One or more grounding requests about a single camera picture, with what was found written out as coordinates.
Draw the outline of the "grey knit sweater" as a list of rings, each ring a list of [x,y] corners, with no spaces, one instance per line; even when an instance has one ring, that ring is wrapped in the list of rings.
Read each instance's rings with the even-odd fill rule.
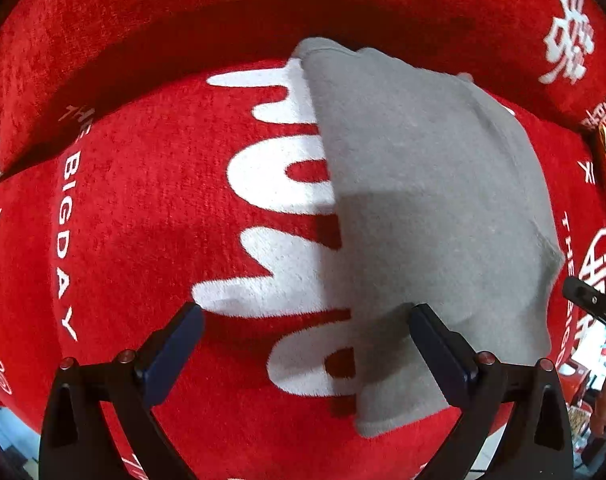
[[[358,434],[445,408],[411,340],[429,304],[471,346],[532,365],[550,351],[549,297],[564,258],[525,129],[471,81],[325,38],[295,51],[335,192],[332,265],[355,332]]]

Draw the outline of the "red blanket with white print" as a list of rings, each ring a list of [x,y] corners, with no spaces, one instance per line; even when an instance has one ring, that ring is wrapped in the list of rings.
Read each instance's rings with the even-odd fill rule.
[[[466,79],[525,129],[564,263],[606,292],[595,0],[19,0],[0,25],[0,403],[38,429],[62,360],[205,331],[154,412],[200,479],[412,479],[457,412],[358,434],[335,192],[295,51],[325,38]]]

